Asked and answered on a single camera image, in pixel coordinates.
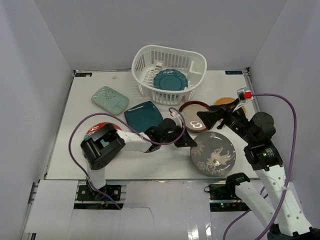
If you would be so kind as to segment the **dark red round plate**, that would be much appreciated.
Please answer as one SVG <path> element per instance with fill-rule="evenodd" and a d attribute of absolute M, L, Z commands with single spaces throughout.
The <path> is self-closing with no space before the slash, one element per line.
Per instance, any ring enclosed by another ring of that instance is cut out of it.
<path fill-rule="evenodd" d="M 179 108 L 184 116 L 187 130 L 193 133 L 202 133 L 208 130 L 198 117 L 197 112 L 207 112 L 209 110 L 209 105 L 197 100 L 188 101 Z"/>

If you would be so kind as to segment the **grey patterned round plate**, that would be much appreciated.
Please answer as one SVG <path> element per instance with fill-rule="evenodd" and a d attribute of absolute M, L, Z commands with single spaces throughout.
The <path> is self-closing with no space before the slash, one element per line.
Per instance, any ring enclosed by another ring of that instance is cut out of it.
<path fill-rule="evenodd" d="M 197 169 L 211 177 L 228 174 L 236 162 L 236 150 L 223 134 L 208 131 L 194 138 L 197 146 L 190 148 L 190 157 Z"/>

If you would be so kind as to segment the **dark teal square plate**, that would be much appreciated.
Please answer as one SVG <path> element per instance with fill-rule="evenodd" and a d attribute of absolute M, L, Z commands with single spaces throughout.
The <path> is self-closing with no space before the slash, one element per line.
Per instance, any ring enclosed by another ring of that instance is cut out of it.
<path fill-rule="evenodd" d="M 131 107 L 124 112 L 124 117 L 127 124 L 139 133 L 158 126 L 164 120 L 159 109 L 151 101 Z"/>

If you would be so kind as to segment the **teal scalloped round plate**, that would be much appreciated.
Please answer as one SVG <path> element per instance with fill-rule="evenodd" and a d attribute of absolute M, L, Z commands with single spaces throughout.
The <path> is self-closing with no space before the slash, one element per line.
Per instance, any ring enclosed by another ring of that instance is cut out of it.
<path fill-rule="evenodd" d="M 188 85 L 186 76 L 175 69 L 162 70 L 153 79 L 153 86 L 160 90 L 183 91 Z"/>

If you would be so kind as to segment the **red and teal floral plate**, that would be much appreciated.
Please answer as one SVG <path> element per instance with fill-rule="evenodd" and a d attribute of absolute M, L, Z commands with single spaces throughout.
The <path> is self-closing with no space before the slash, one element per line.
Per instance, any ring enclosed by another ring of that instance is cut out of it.
<path fill-rule="evenodd" d="M 113 127 L 117 130 L 121 130 L 121 128 L 114 123 L 110 123 L 110 122 L 101 122 L 98 123 L 96 125 L 94 125 L 93 127 L 91 127 L 85 134 L 84 139 L 88 139 L 92 134 L 94 134 L 95 132 L 97 132 L 98 130 L 100 130 L 101 128 L 103 128 L 105 125 L 113 125 Z"/>

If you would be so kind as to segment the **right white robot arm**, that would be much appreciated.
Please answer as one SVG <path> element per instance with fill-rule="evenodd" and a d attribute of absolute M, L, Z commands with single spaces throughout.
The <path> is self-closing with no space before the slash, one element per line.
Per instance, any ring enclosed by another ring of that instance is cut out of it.
<path fill-rule="evenodd" d="M 266 236 L 269 240 L 318 240 L 320 231 L 312 227 L 289 188 L 289 174 L 271 141 L 276 132 L 272 116 L 257 112 L 248 120 L 236 110 L 234 103 L 213 105 L 209 111 L 197 112 L 197 116 L 208 129 L 221 121 L 218 129 L 227 126 L 247 143 L 245 157 L 262 182 L 271 204 L 249 189 L 251 182 L 242 172 L 227 177 L 225 192 L 233 200 L 242 199 L 264 226 L 257 239 Z"/>

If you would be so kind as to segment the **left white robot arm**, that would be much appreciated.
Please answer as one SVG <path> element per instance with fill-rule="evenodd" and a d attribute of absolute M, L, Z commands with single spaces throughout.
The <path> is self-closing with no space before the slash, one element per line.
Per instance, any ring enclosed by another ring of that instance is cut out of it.
<path fill-rule="evenodd" d="M 152 153 L 162 145 L 171 143 L 177 148 L 197 146 L 188 132 L 171 118 L 164 119 L 159 125 L 138 135 L 118 130 L 111 123 L 104 125 L 80 144 L 87 164 L 88 193 L 96 200 L 105 196 L 105 167 L 121 151 Z"/>

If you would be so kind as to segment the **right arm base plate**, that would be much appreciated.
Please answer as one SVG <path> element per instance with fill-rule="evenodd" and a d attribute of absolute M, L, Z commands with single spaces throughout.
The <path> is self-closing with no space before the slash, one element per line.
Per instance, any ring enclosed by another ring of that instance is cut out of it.
<path fill-rule="evenodd" d="M 240 198 L 231 196 L 223 184 L 209 184 L 203 190 L 209 194 L 211 212 L 245 212 L 249 210 Z"/>

